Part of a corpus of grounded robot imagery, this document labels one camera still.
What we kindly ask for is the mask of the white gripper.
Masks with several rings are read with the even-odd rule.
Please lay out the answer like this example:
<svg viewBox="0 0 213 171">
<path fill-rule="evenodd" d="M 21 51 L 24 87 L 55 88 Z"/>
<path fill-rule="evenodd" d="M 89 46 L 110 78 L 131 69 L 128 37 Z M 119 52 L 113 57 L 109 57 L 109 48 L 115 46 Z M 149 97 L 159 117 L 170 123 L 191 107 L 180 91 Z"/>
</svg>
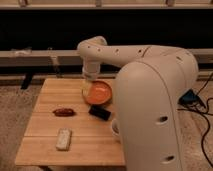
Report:
<svg viewBox="0 0 213 171">
<path fill-rule="evenodd" d="M 84 61 L 83 62 L 83 68 L 82 68 L 82 74 L 85 79 L 83 81 L 82 85 L 82 94 L 84 96 L 87 96 L 90 88 L 92 86 L 92 82 L 88 80 L 95 80 L 98 78 L 98 75 L 100 73 L 100 63 L 99 62 L 91 62 L 91 61 Z"/>
</svg>

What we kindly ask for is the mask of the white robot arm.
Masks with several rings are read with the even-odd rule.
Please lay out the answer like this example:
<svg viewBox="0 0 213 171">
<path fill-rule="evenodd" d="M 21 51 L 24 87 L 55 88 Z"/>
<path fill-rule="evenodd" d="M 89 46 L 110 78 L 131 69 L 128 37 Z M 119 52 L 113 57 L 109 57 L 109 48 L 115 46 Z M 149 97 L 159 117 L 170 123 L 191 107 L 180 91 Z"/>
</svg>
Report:
<svg viewBox="0 0 213 171">
<path fill-rule="evenodd" d="M 102 36 L 80 42 L 77 52 L 88 80 L 102 63 L 120 68 L 113 103 L 127 171 L 187 171 L 177 108 L 197 79 L 194 55 L 172 46 L 110 46 Z"/>
</svg>

